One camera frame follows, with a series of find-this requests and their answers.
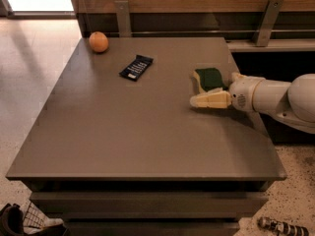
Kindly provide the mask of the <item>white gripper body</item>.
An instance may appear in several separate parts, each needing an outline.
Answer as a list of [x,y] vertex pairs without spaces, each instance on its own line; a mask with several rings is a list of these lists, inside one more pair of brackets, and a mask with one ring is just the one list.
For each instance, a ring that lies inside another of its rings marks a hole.
[[244,75],[243,79],[232,82],[229,86],[229,93],[233,107],[244,112],[253,111],[254,92],[262,81],[264,81],[263,77]]

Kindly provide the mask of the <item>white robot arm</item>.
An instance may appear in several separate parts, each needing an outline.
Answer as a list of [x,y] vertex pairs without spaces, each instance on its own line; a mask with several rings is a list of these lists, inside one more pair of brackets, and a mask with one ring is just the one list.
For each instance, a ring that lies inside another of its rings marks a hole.
[[232,74],[228,89],[214,87],[190,99],[195,108],[221,108],[232,105],[244,112],[269,115],[296,130],[315,134],[315,75],[297,77],[291,83],[263,77]]

